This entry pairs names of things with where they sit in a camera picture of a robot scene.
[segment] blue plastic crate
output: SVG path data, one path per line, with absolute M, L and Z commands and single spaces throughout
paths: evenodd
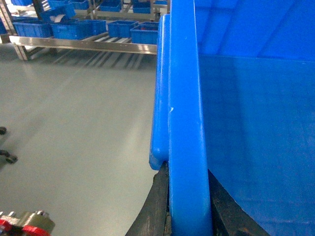
M 85 20 L 92 24 L 92 34 L 99 35 L 106 32 L 106 21 L 103 20 Z
M 108 33 L 111 37 L 130 38 L 130 30 L 137 26 L 137 21 L 114 21 L 108 23 Z
M 28 6 L 33 4 L 32 0 L 11 0 L 11 2 L 15 6 Z
M 308 0 L 172 1 L 150 164 L 169 161 L 173 236 L 211 235 L 207 169 L 271 236 L 315 235 L 314 12 Z
M 59 15 L 65 15 L 63 21 L 75 16 L 74 6 L 72 4 L 66 4 L 63 6 L 53 7 L 50 10 L 40 13 L 42 19 L 46 22 L 52 23 L 51 17 L 57 17 Z
M 133 12 L 134 13 L 151 13 L 151 4 L 149 2 L 139 2 L 133 4 Z
M 120 1 L 103 1 L 99 6 L 101 11 L 113 11 L 113 12 L 120 12 L 122 9 L 122 5 Z
M 92 36 L 90 21 L 63 22 L 51 24 L 55 38 L 80 40 Z
M 158 23 L 144 22 L 130 30 L 133 43 L 157 44 Z
M 6 34 L 6 29 L 3 22 L 0 20 L 0 34 Z
M 88 0 L 69 0 L 69 3 L 73 4 L 74 9 L 86 10 L 89 8 Z
M 51 26 L 39 20 L 13 22 L 16 32 L 22 37 L 47 38 L 53 36 Z
M 69 4 L 69 0 L 48 0 L 48 4 L 51 8 L 53 8 Z

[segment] epoxy floor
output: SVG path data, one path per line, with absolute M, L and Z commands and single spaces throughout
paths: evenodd
M 44 209 L 53 236 L 122 236 L 148 164 L 156 57 L 63 50 L 29 62 L 0 45 L 0 211 Z

